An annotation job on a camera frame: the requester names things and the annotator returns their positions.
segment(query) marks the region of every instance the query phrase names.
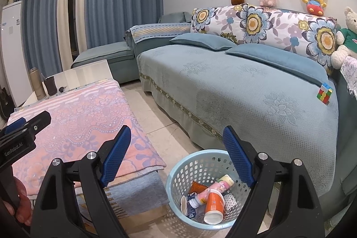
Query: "sofa armrest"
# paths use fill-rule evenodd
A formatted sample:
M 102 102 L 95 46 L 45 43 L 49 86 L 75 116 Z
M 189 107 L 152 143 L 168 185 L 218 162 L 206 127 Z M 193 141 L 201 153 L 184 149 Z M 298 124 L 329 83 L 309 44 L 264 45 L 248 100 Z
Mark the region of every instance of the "sofa armrest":
M 336 171 L 345 195 L 357 188 L 357 101 L 347 90 L 347 82 L 339 72 L 336 75 L 338 100 L 338 136 Z
M 126 43 L 134 48 L 135 57 L 142 52 L 167 46 L 178 35 L 190 32 L 190 23 L 136 25 L 126 34 Z

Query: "rubik's cube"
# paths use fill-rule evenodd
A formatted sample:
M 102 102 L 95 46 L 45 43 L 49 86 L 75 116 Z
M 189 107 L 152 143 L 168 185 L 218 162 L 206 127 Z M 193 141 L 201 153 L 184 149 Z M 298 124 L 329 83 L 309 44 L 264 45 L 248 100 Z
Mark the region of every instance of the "rubik's cube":
M 323 83 L 317 94 L 317 98 L 327 105 L 332 93 L 333 89 L 327 83 Z

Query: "sofa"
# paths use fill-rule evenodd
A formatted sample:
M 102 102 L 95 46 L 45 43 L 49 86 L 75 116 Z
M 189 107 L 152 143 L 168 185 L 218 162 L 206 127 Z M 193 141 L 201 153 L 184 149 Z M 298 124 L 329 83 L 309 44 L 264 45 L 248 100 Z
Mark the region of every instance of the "sofa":
M 158 23 L 188 23 L 191 21 L 191 14 L 188 12 L 176 12 L 164 14 Z M 95 47 L 81 52 L 74 60 L 71 68 L 76 68 L 85 64 L 99 60 L 107 60 L 113 78 L 120 84 L 139 79 L 136 57 L 143 51 L 165 45 L 166 39 L 146 44 L 145 47 L 134 46 L 131 39 L 130 30 L 126 32 L 125 41 Z
M 129 34 L 139 53 L 143 90 L 192 142 L 224 149 L 222 130 L 232 125 L 257 151 L 286 162 L 302 159 L 329 219 L 357 186 L 357 104 L 344 79 L 332 71 L 336 26 L 333 18 L 243 4 L 196 9 L 185 27 L 155 25 L 150 31 L 146 25 Z M 218 35 L 231 41 L 229 51 L 241 49 L 229 53 L 224 46 L 170 40 L 187 33 Z M 155 42 L 160 47 L 152 48 Z M 146 45 L 152 50 L 144 50 Z M 281 52 L 287 57 L 277 57 Z M 311 74 L 291 68 L 290 59 Z M 321 83 L 333 90 L 327 105 L 316 97 Z

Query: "floral blanket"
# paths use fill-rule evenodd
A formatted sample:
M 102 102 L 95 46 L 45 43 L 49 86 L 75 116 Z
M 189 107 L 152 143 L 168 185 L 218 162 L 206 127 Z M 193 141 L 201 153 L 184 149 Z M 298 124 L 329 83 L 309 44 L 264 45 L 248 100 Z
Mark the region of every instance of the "floral blanket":
M 87 152 L 98 151 L 123 125 L 131 129 L 131 144 L 116 177 L 166 166 L 138 124 L 117 81 L 100 81 L 24 108 L 13 113 L 8 124 L 21 117 L 29 120 L 44 110 L 51 114 L 51 124 L 36 135 L 36 149 L 13 164 L 14 175 L 24 183 L 28 195 L 37 195 L 54 158 L 75 161 Z
M 347 89 L 357 99 L 357 60 L 353 57 L 346 57 L 340 71 L 347 82 Z
M 191 32 L 220 35 L 236 44 L 260 43 L 290 51 L 316 61 L 331 74 L 336 25 L 333 18 L 244 3 L 194 9 Z

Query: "green shirt on teddy bear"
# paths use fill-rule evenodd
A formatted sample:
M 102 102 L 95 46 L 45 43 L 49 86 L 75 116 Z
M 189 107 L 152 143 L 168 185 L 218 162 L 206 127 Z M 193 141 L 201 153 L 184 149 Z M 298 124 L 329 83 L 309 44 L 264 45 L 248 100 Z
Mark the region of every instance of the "green shirt on teddy bear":
M 343 44 L 350 50 L 357 53 L 357 34 L 352 32 L 350 29 L 340 29 L 345 38 Z

